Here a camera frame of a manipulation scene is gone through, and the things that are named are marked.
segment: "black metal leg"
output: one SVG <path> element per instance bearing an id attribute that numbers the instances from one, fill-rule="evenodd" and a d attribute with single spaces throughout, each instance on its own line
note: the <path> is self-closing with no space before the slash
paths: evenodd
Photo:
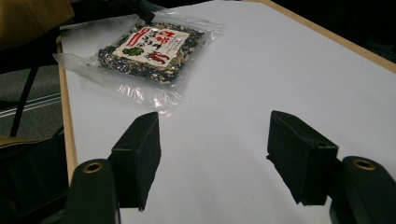
<path id="1" fill-rule="evenodd" d="M 25 86 L 23 88 L 23 92 L 18 102 L 17 112 L 15 113 L 14 122 L 12 123 L 11 128 L 11 137 L 17 136 L 18 128 L 20 127 L 21 117 L 23 113 L 23 109 L 25 107 L 27 97 L 29 95 L 30 89 L 32 89 L 33 81 L 35 80 L 35 75 L 37 74 L 38 66 L 35 65 L 30 69 L 29 76 L 26 79 Z"/>

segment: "snack package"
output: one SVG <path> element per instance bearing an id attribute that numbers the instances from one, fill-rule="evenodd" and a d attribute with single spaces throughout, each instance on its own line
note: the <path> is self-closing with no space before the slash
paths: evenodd
<path id="1" fill-rule="evenodd" d="M 66 70 L 169 116 L 193 73 L 192 63 L 222 28 L 166 9 L 155 12 L 150 24 L 134 17 L 128 31 L 90 58 L 54 56 Z"/>

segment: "wooden table edge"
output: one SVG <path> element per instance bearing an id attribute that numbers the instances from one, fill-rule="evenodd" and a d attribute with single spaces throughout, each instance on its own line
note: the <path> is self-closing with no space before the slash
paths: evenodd
<path id="1" fill-rule="evenodd" d="M 62 53 L 62 39 L 60 36 L 56 39 L 56 45 L 58 53 Z M 62 97 L 62 113 L 64 117 L 64 145 L 66 150 L 67 173 L 70 184 L 74 170 L 78 166 L 78 160 L 73 132 L 73 120 L 70 110 L 69 91 L 67 89 L 66 72 L 61 65 L 59 65 L 59 79 Z"/>
<path id="2" fill-rule="evenodd" d="M 271 7 L 274 10 L 291 18 L 292 20 L 297 21 L 300 24 L 314 30 L 315 32 L 326 36 L 330 40 L 346 47 L 347 49 L 350 49 L 350 50 L 354 51 L 355 53 L 358 53 L 360 56 L 372 61 L 373 63 L 376 63 L 376 64 L 382 66 L 383 68 L 389 70 L 390 72 L 396 73 L 396 63 L 388 61 L 388 60 L 382 58 L 381 56 L 372 53 L 368 49 L 362 48 L 361 46 L 313 23 L 312 21 L 305 19 L 304 17 L 299 16 L 298 14 L 278 5 L 277 3 L 274 3 L 270 0 L 242 0 L 242 1 L 243 2 L 263 3 L 263 4 L 267 5 L 268 7 Z"/>

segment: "white label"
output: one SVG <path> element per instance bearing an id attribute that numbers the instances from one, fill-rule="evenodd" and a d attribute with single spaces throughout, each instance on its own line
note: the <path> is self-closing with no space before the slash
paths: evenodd
<path id="1" fill-rule="evenodd" d="M 166 67 L 188 36 L 189 34 L 179 31 L 144 27 L 133 33 L 125 43 L 114 50 L 113 54 Z"/>

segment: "white tabletop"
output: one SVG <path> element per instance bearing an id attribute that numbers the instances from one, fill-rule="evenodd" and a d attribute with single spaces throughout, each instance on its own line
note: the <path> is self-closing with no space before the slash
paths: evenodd
<path id="1" fill-rule="evenodd" d="M 224 24 L 195 63 L 181 105 L 160 117 L 162 159 L 146 210 L 122 223 L 331 223 L 296 205 L 265 159 L 272 110 L 304 120 L 396 176 L 396 74 L 259 3 L 214 1 L 177 11 Z M 85 57 L 128 17 L 64 27 L 64 52 Z M 78 163 L 107 158 L 150 112 L 117 90 L 67 72 Z"/>

